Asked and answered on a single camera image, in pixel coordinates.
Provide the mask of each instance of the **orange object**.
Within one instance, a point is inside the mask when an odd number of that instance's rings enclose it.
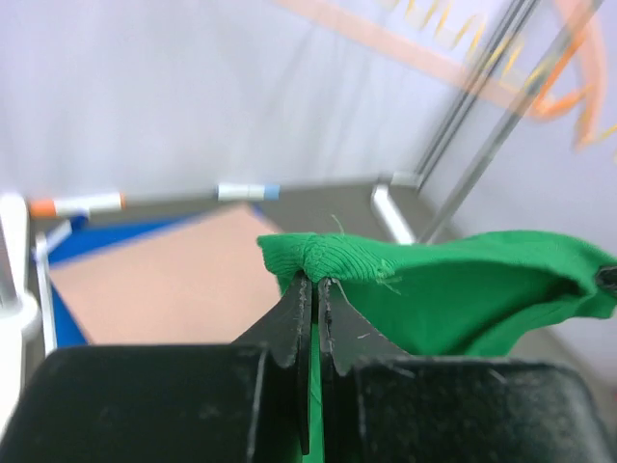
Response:
[[[583,2],[588,0],[553,0],[564,21],[572,25],[573,18],[580,14]],[[546,95],[548,90],[559,77],[575,52],[579,57],[585,87],[582,90],[571,92],[560,100],[549,104]],[[545,92],[536,99],[532,116],[540,119],[553,119],[572,110],[578,103],[584,102],[584,109],[578,120],[576,144],[578,148],[596,141],[596,124],[602,111],[606,96],[608,70],[602,29],[598,19],[592,16],[582,30],[577,34],[572,46],[562,57],[557,68],[547,82]]]
[[[30,215],[35,219],[67,217],[77,213],[121,210],[126,207],[122,193],[84,196],[58,200],[34,200],[29,202]]]
[[[94,344],[231,342],[279,302],[246,204],[67,260],[51,280]]]

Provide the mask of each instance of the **pink mat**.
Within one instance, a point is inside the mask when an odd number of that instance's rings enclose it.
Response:
[[[51,279],[95,344],[230,342],[274,306],[245,204],[60,263]]]

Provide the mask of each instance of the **metal frame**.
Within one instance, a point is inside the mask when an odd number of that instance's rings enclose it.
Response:
[[[0,198],[0,437],[23,387],[26,349],[40,332],[37,300],[26,291],[28,207]]]
[[[491,164],[491,162],[496,156],[496,153],[498,152],[499,148],[501,148],[506,138],[511,134],[512,130],[514,130],[518,122],[521,120],[524,112],[531,106],[536,96],[542,91],[554,67],[559,63],[562,56],[568,51],[568,48],[571,46],[573,35],[587,23],[587,21],[593,16],[593,14],[597,11],[603,1],[604,0],[590,0],[589,8],[586,9],[584,12],[580,12],[576,23],[567,24],[562,28],[553,43],[550,45],[544,58],[540,61],[540,64],[549,62],[550,66],[542,66],[541,68],[539,66],[536,67],[536,69],[540,70],[534,71],[532,73],[532,76],[534,74],[535,75],[532,79],[530,79],[527,87],[520,90],[519,93],[516,95],[514,103],[511,105],[506,114],[501,118],[501,120],[497,123],[493,132],[486,140],[484,145],[481,147],[481,149],[478,151],[478,153],[475,155],[471,164],[461,176],[457,184],[454,186],[452,192],[449,194],[441,208],[437,211],[431,223],[420,234],[418,242],[432,242],[436,238],[436,236],[438,236],[438,234],[443,230],[443,228],[446,227],[449,220],[456,213],[460,205],[467,198],[469,192],[472,190],[477,181],[482,177],[488,166]],[[537,4],[538,0],[529,0],[523,7],[523,13],[516,21],[508,21],[504,19],[501,21],[500,26],[514,23],[514,30],[516,32],[520,31],[523,25],[531,16],[531,13],[533,12]],[[510,8],[508,10],[508,12],[513,15],[516,15],[518,11],[520,10],[516,8]],[[509,45],[510,42],[506,43],[504,48],[507,49]],[[465,93],[467,97],[465,97],[464,95],[459,95],[459,97],[457,98],[457,101],[452,110],[448,113],[444,124],[438,129],[433,142],[429,146],[429,150],[425,152],[422,159],[420,160],[418,166],[419,172],[417,172],[416,182],[413,185],[414,189],[417,192],[419,192],[424,186],[427,178],[433,172],[435,165],[443,156],[443,153],[451,143],[454,134],[462,125],[464,117],[469,113],[469,110],[473,106],[473,103],[477,100],[477,97],[475,95],[477,95],[477,93],[481,91],[484,84],[486,84],[486,80],[487,79],[481,79],[480,81],[478,81],[479,83],[477,85],[472,84],[469,87],[470,89],[474,89],[472,95],[467,94],[467,92],[463,90],[463,93]],[[381,196],[384,196],[386,194],[389,198],[389,201],[386,201],[384,199],[376,201],[376,196],[378,196],[376,195],[376,193],[378,191],[379,195]],[[397,242],[400,241],[398,241],[396,238],[396,234],[394,233],[395,230],[398,230],[397,233],[406,232],[410,235],[414,234],[409,224],[407,224],[404,219],[401,221],[402,215],[401,217],[396,217],[385,209],[384,204],[391,203],[392,208],[398,210],[395,202],[389,195],[388,185],[380,183],[376,186],[373,192],[372,203],[377,210],[379,216],[382,218],[384,225],[390,231],[390,234]]]

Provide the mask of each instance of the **white wall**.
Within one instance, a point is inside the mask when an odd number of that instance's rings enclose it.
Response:
[[[437,18],[424,32],[410,28],[405,2],[388,12],[376,0],[326,1],[458,61],[469,45],[470,37],[452,51],[436,43]],[[424,9],[431,3],[417,0]],[[478,0],[473,8],[492,29],[506,3]],[[462,26],[469,13],[469,3],[456,2],[448,25]],[[605,2],[600,15],[614,76],[617,33],[609,26],[617,6]],[[560,26],[544,2],[526,28],[533,44],[520,64],[531,70]],[[571,68],[556,91],[576,82]],[[617,123],[610,91],[602,126]],[[0,190],[163,194],[224,180],[374,177],[414,166],[455,93],[276,0],[5,2]],[[478,105],[429,184],[432,202],[445,198],[502,112]],[[465,233],[566,232],[617,254],[617,138],[574,154],[576,118],[521,122],[455,224]],[[596,338],[604,352],[617,352],[617,326],[602,326],[573,342]],[[595,362],[590,352],[582,355]],[[617,381],[617,368],[598,368]]]
[[[609,87],[600,127],[617,123],[617,4],[606,1],[599,11],[609,63]],[[555,37],[561,23],[545,2],[524,33],[535,41],[521,57],[531,70]],[[576,62],[556,84],[565,95],[580,88]],[[426,197],[439,205],[468,165],[503,111],[481,102],[436,169]],[[587,148],[573,150],[574,127],[580,109],[550,123],[522,121],[496,160],[454,217],[464,234],[496,230],[535,229],[562,232],[589,240],[617,256],[617,135]],[[617,389],[617,318],[609,321],[571,320],[554,332],[577,355]]]
[[[338,1],[435,46],[404,22],[402,3],[390,14],[377,0]],[[495,22],[504,0],[482,3]],[[462,23],[463,10],[450,20]],[[5,2],[0,189],[149,194],[374,177],[410,164],[454,93],[275,0]]]

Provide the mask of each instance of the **metal pole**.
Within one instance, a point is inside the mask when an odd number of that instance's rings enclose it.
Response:
[[[17,302],[17,291],[13,281],[9,249],[4,236],[2,218],[0,218],[0,310],[11,307]]]
[[[478,95],[482,92],[489,78],[496,71],[507,50],[514,42],[514,38],[521,31],[539,3],[540,0],[519,0],[516,3],[513,2],[510,4],[508,11],[499,22],[495,33],[489,41],[487,51],[482,55],[480,61],[471,72],[465,87],[457,95],[452,108],[442,121],[428,149],[422,155],[416,167],[416,173],[419,177],[418,192],[421,191],[426,180],[433,173],[437,163],[443,157],[445,150],[447,150],[447,147],[461,128],[463,120],[469,114],[469,111],[478,99]],[[519,15],[519,12],[523,8],[523,14]],[[513,32],[508,35],[513,23]],[[500,47],[502,48],[501,52],[494,58],[497,49]]]
[[[473,161],[471,161],[471,164],[445,200],[442,208],[438,210],[433,221],[421,235],[419,242],[430,242],[433,237],[442,230],[447,221],[452,218],[469,194],[469,191],[471,191],[475,183],[489,167],[495,158],[496,152],[501,145],[503,145],[503,142],[510,135],[514,127],[516,127],[517,123],[521,120],[525,111],[531,106],[535,97],[542,90],[552,70],[561,59],[561,56],[568,50],[573,39],[573,34],[586,24],[603,1],[604,0],[590,0],[589,8],[585,9],[584,13],[581,12],[580,16],[577,18],[577,24],[572,29],[571,26],[566,25],[559,32],[559,35],[557,35],[551,44],[545,57],[536,67],[536,69],[541,67],[542,70],[537,73],[536,77],[531,82],[529,82],[526,89],[522,89],[518,93],[517,99],[511,110],[507,111],[497,123],[489,139],[482,146],[478,154],[475,155]],[[544,62],[548,62],[550,65],[544,66]]]

